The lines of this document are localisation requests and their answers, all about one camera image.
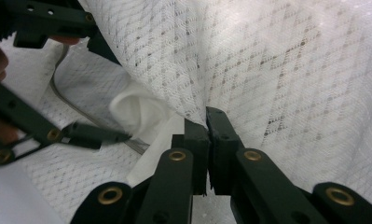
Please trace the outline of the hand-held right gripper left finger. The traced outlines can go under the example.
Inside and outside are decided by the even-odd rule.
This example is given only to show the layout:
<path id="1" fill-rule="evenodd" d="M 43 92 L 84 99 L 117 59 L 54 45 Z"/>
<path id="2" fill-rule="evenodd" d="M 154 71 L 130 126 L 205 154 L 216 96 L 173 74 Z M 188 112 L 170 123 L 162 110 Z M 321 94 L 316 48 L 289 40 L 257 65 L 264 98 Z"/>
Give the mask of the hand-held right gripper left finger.
<path id="1" fill-rule="evenodd" d="M 185 120 L 184 132 L 172 136 L 172 147 L 181 147 L 193 155 L 193 194 L 205 195 L 209 165 L 208 131 L 197 123 Z"/>

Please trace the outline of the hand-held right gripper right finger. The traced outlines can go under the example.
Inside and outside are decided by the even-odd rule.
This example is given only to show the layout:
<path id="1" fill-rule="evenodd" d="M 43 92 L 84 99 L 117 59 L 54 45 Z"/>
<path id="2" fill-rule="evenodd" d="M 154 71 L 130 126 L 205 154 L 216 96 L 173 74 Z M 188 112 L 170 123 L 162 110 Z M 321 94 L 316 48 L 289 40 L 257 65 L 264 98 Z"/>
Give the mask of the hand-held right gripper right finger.
<path id="1" fill-rule="evenodd" d="M 209 174 L 216 195 L 230 195 L 233 187 L 235 154 L 242 142 L 227 114 L 214 107 L 206 108 L 207 126 L 211 141 Z"/>

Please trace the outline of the white cloth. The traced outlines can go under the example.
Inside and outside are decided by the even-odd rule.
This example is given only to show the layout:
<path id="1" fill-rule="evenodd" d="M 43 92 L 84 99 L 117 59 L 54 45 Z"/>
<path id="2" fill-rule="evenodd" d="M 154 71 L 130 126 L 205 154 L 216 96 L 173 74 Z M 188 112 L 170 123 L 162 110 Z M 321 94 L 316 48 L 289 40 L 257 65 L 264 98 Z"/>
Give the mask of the white cloth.
<path id="1" fill-rule="evenodd" d="M 172 136 L 184 133 L 185 122 L 151 93 L 135 88 L 127 88 L 115 97 L 109 111 L 131 140 L 148 144 L 127 176 L 134 187 L 155 173 L 161 154 L 171 148 Z"/>

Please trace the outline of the white mesh laundry bag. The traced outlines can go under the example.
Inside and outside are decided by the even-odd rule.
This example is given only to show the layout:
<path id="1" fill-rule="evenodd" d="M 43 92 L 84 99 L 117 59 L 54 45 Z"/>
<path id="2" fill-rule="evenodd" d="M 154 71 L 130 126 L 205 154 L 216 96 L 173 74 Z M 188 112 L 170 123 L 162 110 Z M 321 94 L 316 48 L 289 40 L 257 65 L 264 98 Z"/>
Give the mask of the white mesh laundry bag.
<path id="1" fill-rule="evenodd" d="M 333 181 L 372 203 L 372 0 L 80 0 L 120 64 L 85 43 L 18 49 L 7 84 L 59 125 L 97 119 L 127 88 L 184 121 L 223 110 L 247 147 L 303 189 Z M 53 146 L 20 162 L 68 224 L 96 186 L 129 183 L 143 153 Z"/>

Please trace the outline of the white table cover sheet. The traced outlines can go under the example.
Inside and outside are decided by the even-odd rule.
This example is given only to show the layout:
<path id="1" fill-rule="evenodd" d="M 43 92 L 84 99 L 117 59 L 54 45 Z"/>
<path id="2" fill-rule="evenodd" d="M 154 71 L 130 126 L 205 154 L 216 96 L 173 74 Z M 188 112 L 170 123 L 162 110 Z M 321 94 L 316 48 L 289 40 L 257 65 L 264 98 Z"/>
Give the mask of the white table cover sheet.
<path id="1" fill-rule="evenodd" d="M 0 167 L 0 224 L 65 224 L 22 167 Z"/>

